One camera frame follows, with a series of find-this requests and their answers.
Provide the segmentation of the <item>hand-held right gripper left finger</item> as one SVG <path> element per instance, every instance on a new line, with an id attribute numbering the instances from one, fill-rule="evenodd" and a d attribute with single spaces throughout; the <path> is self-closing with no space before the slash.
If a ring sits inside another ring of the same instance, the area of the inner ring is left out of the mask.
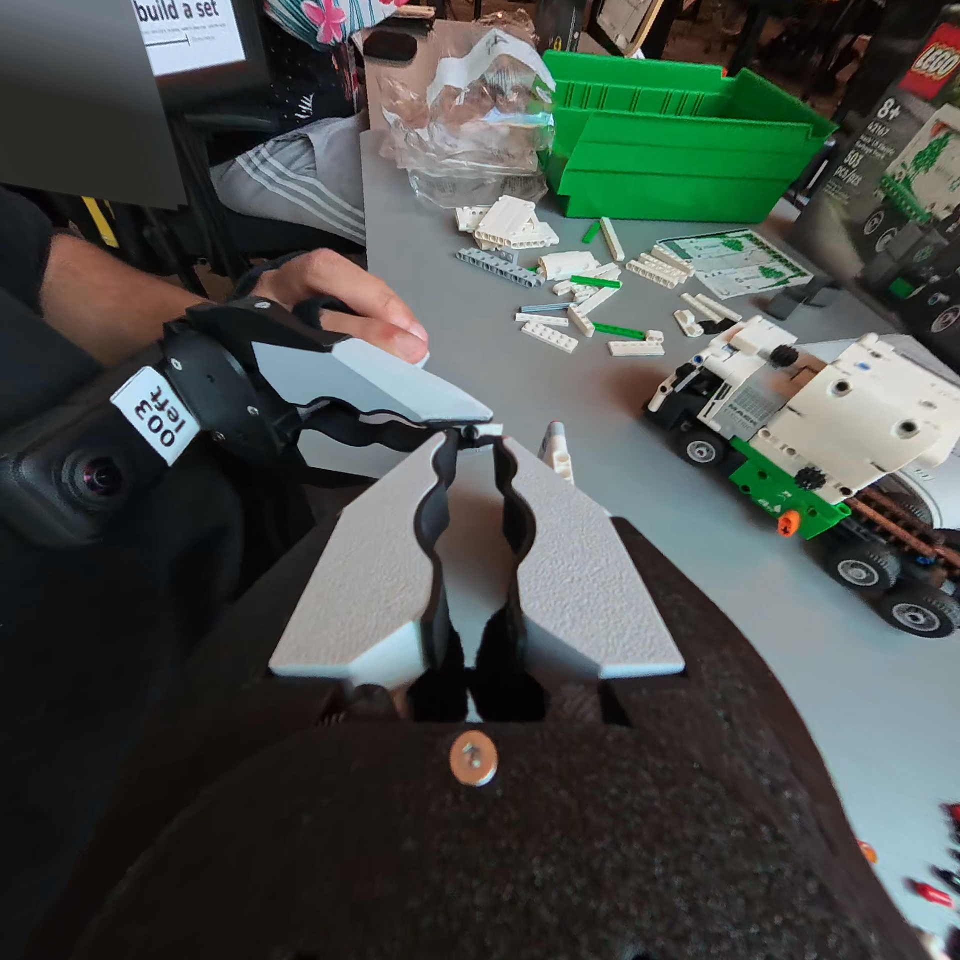
<path id="1" fill-rule="evenodd" d="M 434 434 L 342 510 L 271 674 L 409 687 L 444 664 L 452 626 L 436 546 L 457 455 L 453 431 Z"/>

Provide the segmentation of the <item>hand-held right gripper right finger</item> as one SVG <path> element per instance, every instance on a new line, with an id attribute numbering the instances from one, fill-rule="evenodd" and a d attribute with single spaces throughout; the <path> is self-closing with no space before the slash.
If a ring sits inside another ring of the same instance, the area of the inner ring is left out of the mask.
<path id="1" fill-rule="evenodd" d="M 684 656 L 606 510 L 513 438 L 494 443 L 493 462 L 519 668 L 535 679 L 682 673 Z"/>

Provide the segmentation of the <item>white lego beam with axle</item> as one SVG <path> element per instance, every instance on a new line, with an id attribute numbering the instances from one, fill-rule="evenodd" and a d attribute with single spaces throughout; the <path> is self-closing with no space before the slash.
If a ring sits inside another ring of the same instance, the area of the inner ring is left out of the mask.
<path id="1" fill-rule="evenodd" d="M 571 486 L 575 485 L 566 428 L 561 421 L 549 422 L 536 456 L 554 474 Z"/>

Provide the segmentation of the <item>person's left forearm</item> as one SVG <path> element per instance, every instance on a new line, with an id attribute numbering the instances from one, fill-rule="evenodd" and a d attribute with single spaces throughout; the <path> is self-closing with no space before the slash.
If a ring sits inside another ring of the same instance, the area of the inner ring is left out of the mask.
<path id="1" fill-rule="evenodd" d="M 1 190 L 2 328 L 15 314 L 45 322 L 104 366 L 161 338 L 164 326 L 212 300 L 138 270 Z"/>

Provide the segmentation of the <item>grey lego beam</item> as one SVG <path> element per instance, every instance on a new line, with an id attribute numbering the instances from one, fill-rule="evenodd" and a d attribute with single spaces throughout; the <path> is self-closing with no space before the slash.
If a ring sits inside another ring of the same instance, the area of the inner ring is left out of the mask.
<path id="1" fill-rule="evenodd" d="M 462 247 L 456 251 L 455 257 L 462 263 L 526 289 L 542 287 L 546 282 L 536 268 L 524 268 L 515 258 L 502 256 L 492 250 Z"/>

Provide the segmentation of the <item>pile of white lego pieces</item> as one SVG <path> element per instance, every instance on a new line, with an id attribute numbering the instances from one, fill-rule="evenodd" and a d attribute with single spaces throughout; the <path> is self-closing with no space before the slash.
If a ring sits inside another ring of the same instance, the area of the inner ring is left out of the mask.
<path id="1" fill-rule="evenodd" d="M 610 218 L 599 219 L 600 233 L 605 238 L 611 261 L 601 263 L 588 248 L 555 251 L 541 255 L 533 267 L 520 263 L 523 251 L 540 250 L 559 244 L 553 227 L 541 220 L 534 202 L 504 195 L 492 205 L 460 206 L 455 209 L 457 229 L 469 235 L 474 247 L 493 251 L 505 258 L 514 258 L 524 268 L 536 269 L 553 284 L 557 298 L 550 303 L 520 308 L 514 315 L 522 334 L 565 354 L 572 354 L 582 339 L 590 339 L 596 332 L 592 313 L 604 305 L 619 290 L 592 289 L 573 286 L 575 275 L 620 280 L 628 271 L 648 282 L 668 290 L 686 284 L 694 277 L 693 271 L 675 262 L 668 262 L 662 253 L 643 251 L 636 258 L 626 259 L 618 234 Z M 661 357 L 664 334 L 655 329 L 644 330 L 645 341 L 609 337 L 606 348 L 612 357 Z"/>

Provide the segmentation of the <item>white and green lego truck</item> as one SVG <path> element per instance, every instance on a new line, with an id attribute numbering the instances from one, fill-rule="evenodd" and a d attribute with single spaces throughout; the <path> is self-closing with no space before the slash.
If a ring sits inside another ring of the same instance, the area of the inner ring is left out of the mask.
<path id="1" fill-rule="evenodd" d="M 823 540 L 836 582 L 885 622 L 958 635 L 958 531 L 935 529 L 895 479 L 958 445 L 958 375 L 910 337 L 801 344 L 760 315 L 719 332 L 656 388 L 649 420 L 716 468 L 783 537 Z"/>

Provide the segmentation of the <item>pile of small coloured lego pieces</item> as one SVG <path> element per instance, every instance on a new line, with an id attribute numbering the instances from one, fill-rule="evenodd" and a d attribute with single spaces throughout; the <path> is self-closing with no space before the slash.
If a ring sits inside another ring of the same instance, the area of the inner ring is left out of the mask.
<path id="1" fill-rule="evenodd" d="M 871 875 L 899 915 L 950 941 L 958 933 L 958 786 L 898 808 L 847 813 Z"/>

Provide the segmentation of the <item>lego set box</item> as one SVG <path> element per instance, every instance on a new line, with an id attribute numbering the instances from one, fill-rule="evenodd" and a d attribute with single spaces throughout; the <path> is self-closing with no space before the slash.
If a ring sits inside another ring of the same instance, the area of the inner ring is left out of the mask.
<path id="1" fill-rule="evenodd" d="M 958 366 L 958 3 L 943 6 L 798 216 L 790 244 Z"/>

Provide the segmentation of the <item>person's left hand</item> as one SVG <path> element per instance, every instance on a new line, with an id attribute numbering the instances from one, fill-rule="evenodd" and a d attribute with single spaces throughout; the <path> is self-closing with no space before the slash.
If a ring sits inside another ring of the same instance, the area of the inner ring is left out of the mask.
<path id="1" fill-rule="evenodd" d="M 288 310 L 313 298 L 332 298 L 344 307 L 319 311 L 324 330 L 345 333 L 414 365 L 429 352 L 428 333 L 402 297 L 378 276 L 328 248 L 263 270 L 249 293 Z"/>

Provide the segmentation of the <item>green and white sticker sheet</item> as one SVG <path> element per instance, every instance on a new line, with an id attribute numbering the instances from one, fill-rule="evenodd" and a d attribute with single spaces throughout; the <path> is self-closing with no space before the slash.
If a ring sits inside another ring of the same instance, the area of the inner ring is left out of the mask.
<path id="1" fill-rule="evenodd" d="M 750 228 L 662 239 L 651 250 L 690 268 L 716 298 L 806 286 L 813 274 Z"/>

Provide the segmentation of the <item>small grey stand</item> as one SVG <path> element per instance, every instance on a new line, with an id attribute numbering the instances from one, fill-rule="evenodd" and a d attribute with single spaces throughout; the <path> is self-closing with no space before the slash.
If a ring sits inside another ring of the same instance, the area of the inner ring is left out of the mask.
<path id="1" fill-rule="evenodd" d="M 844 287 L 839 281 L 815 275 L 803 285 L 779 289 L 763 310 L 778 321 L 786 321 L 800 308 L 822 309 L 831 306 L 843 292 Z"/>

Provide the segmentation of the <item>white rounded object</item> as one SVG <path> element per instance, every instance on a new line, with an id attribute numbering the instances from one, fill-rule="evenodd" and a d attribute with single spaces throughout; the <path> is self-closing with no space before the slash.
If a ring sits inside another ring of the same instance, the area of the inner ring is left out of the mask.
<path id="1" fill-rule="evenodd" d="M 959 444 L 934 467 L 912 462 L 893 476 L 918 498 L 929 514 L 927 523 L 930 526 L 940 530 L 959 530 Z"/>

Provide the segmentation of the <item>computer monitor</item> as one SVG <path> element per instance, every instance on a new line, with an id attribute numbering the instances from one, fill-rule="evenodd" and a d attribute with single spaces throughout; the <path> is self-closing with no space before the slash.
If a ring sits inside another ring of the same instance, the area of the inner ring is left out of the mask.
<path id="1" fill-rule="evenodd" d="M 267 87 L 269 67 L 254 1 L 132 1 L 166 110 Z"/>

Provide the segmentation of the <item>green plastic bin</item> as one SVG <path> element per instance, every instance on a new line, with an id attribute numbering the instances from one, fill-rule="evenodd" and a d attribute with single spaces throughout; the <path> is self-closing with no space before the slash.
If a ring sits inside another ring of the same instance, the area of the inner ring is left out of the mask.
<path id="1" fill-rule="evenodd" d="M 836 126 L 771 81 L 718 65 L 548 50 L 541 167 L 571 218 L 759 224 Z"/>

